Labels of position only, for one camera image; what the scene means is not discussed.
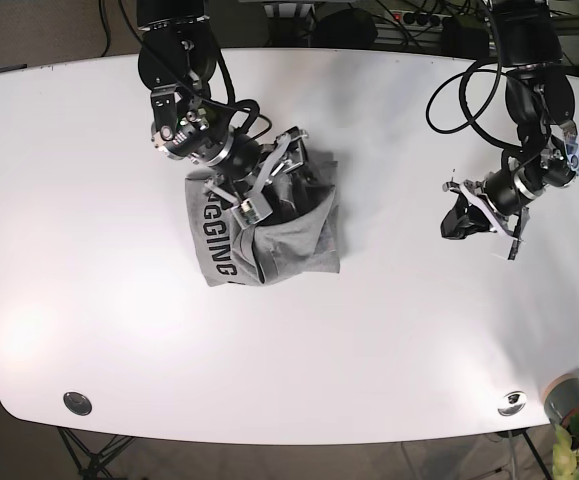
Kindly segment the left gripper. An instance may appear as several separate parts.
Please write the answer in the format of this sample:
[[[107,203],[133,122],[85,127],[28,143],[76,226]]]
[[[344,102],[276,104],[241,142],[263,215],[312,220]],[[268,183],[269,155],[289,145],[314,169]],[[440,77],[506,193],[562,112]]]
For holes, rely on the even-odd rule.
[[[520,160],[510,152],[501,155],[501,168],[482,181],[453,180],[443,190],[457,195],[440,225],[444,239],[463,240],[476,233],[496,233],[511,243],[522,234],[530,218],[529,204],[547,188],[566,188],[579,177],[577,126],[560,126],[563,137],[550,135],[543,148]]]

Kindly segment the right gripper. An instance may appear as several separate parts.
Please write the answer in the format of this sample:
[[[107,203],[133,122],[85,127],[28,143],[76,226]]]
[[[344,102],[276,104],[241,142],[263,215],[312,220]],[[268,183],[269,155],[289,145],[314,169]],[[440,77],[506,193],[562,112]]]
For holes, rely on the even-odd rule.
[[[264,196],[271,206],[264,189],[307,164],[306,131],[293,127],[261,145],[248,135],[253,111],[241,102],[211,107],[198,96],[182,95],[175,85],[155,88],[150,100],[154,147],[173,160],[212,170],[204,191],[230,209],[255,196]]]

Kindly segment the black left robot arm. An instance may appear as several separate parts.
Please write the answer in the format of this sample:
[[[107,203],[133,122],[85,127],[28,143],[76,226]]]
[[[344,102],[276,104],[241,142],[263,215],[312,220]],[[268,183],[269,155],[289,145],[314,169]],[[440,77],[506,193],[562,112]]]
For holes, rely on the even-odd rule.
[[[545,1],[483,1],[496,55],[478,59],[455,75],[464,128],[501,151],[501,166],[481,181],[449,180],[456,195],[440,225],[443,238],[464,240],[495,233],[510,243],[514,260],[529,220],[529,205],[547,188],[566,188],[579,177],[575,96],[562,64],[562,49]],[[477,73],[492,73],[505,87],[505,105],[516,125],[517,144],[502,141],[478,123],[467,102]]]

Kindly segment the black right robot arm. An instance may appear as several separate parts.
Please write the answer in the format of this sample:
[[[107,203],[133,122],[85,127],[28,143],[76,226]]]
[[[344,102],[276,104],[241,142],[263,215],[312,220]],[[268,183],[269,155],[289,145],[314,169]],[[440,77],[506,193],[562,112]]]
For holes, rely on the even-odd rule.
[[[140,1],[130,33],[150,91],[153,146],[169,158],[213,170],[204,184],[244,228],[272,212],[271,187],[298,173],[310,180],[305,131],[293,127],[261,145],[249,134],[259,104],[239,100],[203,1]]]

